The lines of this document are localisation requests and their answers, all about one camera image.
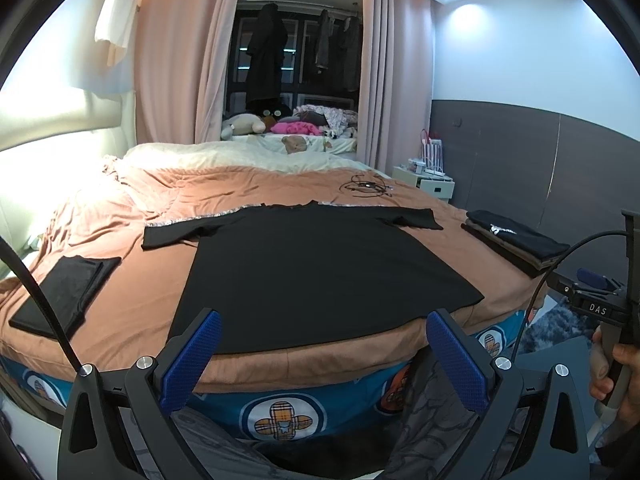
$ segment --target human hand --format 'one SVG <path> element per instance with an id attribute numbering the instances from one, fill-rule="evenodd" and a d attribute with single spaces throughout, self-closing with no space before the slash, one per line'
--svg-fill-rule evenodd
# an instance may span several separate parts
<path id="1" fill-rule="evenodd" d="M 613 358 L 631 369 L 631 379 L 625 398 L 618 410 L 618 420 L 626 430 L 640 422 L 640 349 L 633 345 L 617 344 L 613 347 Z M 609 364 L 602 350 L 602 332 L 600 327 L 593 334 L 591 349 L 591 397 L 604 400 L 613 390 L 613 380 L 607 377 Z"/>

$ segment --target white nightstand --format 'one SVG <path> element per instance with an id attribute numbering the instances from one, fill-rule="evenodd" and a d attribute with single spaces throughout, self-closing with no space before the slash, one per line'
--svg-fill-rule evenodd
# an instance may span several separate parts
<path id="1" fill-rule="evenodd" d="M 428 174 L 416 174 L 400 166 L 394 166 L 391 178 L 400 180 L 412 187 L 417 187 L 431 196 L 449 203 L 456 183 L 452 180 L 431 180 Z"/>

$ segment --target rug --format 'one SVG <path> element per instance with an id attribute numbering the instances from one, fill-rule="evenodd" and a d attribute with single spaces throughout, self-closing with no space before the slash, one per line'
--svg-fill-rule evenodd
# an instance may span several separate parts
<path id="1" fill-rule="evenodd" d="M 520 341 L 518 354 L 550 348 L 581 335 L 585 336 L 591 345 L 591 337 L 599 323 L 591 317 L 576 314 L 569 308 L 568 300 L 563 299 L 526 329 Z"/>

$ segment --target black t-shirt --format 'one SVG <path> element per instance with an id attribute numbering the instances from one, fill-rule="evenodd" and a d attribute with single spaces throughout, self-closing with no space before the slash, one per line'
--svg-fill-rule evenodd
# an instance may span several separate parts
<path id="1" fill-rule="evenodd" d="M 204 307 L 222 317 L 217 353 L 261 352 L 385 332 L 483 299 L 416 238 L 430 209 L 254 206 L 148 226 L 144 249 L 200 236 L 169 337 Z"/>

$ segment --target black fabric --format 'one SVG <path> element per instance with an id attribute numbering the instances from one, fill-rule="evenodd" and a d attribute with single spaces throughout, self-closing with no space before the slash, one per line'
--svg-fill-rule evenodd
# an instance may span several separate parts
<path id="1" fill-rule="evenodd" d="M 507 260 L 510 264 L 519 268 L 522 272 L 524 272 L 530 278 L 536 278 L 546 272 L 546 269 L 542 269 L 542 270 L 536 269 L 533 265 L 531 265 L 529 262 L 526 262 L 525 260 L 520 258 L 517 254 L 513 254 L 511 251 L 508 251 L 507 249 L 497 244 L 493 240 L 489 240 L 489 238 L 487 238 L 486 236 L 482 236 L 481 233 L 479 233 L 475 229 L 472 229 L 468 225 L 460 224 L 460 227 L 462 227 L 470 235 L 473 235 L 475 238 L 480 240 L 483 244 L 487 245 L 487 247 L 489 247 L 495 253 L 499 254 L 501 257 Z"/>
<path id="2" fill-rule="evenodd" d="M 69 339 L 84 323 L 85 311 L 120 261 L 120 258 L 62 256 L 40 284 Z M 56 338 L 30 297 L 9 320 L 9 325 L 32 334 Z"/>
<path id="3" fill-rule="evenodd" d="M 246 103 L 258 99 L 279 99 L 282 88 L 282 63 L 287 44 L 287 29 L 276 4 L 266 4 L 258 13 L 255 30 L 246 52 L 251 63 L 246 75 Z"/>
<path id="4" fill-rule="evenodd" d="M 313 110 L 300 112 L 300 121 L 314 124 L 315 126 L 327 126 L 326 117 Z"/>
<path id="5" fill-rule="evenodd" d="M 329 38 L 329 85 L 335 92 L 353 92 L 360 87 L 362 27 L 349 18 L 347 30 L 341 25 Z"/>
<path id="6" fill-rule="evenodd" d="M 629 452 L 636 440 L 640 438 L 640 424 L 625 434 L 620 436 L 617 440 L 607 444 L 603 447 L 597 447 L 596 453 L 600 457 L 600 463 L 606 467 L 616 467 L 625 458 L 625 455 Z M 640 456 L 636 453 L 636 459 L 638 463 L 636 467 L 640 467 Z"/>
<path id="7" fill-rule="evenodd" d="M 329 67 L 329 38 L 334 31 L 334 19 L 329 16 L 329 11 L 323 9 L 318 19 L 319 31 L 316 41 L 316 55 L 314 64 L 316 68 L 327 69 Z"/>
<path id="8" fill-rule="evenodd" d="M 489 211 L 470 211 L 466 216 L 501 240 L 527 251 L 540 260 L 559 256 L 569 248 L 569 245 L 560 244 L 531 227 Z"/>
<path id="9" fill-rule="evenodd" d="M 476 224 L 469 218 L 466 219 L 463 229 L 472 233 L 474 236 L 478 237 L 481 241 L 485 242 L 489 247 L 494 249 L 497 253 L 502 254 L 503 251 L 511 253 L 518 260 L 521 260 L 523 264 L 528 264 L 529 267 L 533 268 L 534 270 L 540 271 L 540 270 L 548 269 L 560 257 L 560 256 L 553 256 L 552 258 L 547 258 L 546 260 L 540 260 L 539 258 L 535 257 L 533 254 L 508 243 L 502 238 L 498 238 L 492 231 L 489 231 L 488 229 L 484 229 L 482 226 Z M 500 247 L 502 251 L 497 250 L 497 248 L 495 247 L 496 245 L 498 245 L 498 247 Z M 505 256 L 504 254 L 502 254 L 502 256 L 506 259 L 509 259 L 509 257 Z"/>
<path id="10" fill-rule="evenodd" d="M 210 306 L 222 316 L 218 353 L 262 352 L 385 332 L 482 300 L 398 226 L 441 229 L 430 209 L 312 202 L 148 226 L 143 248 L 201 236 L 169 337 Z"/>

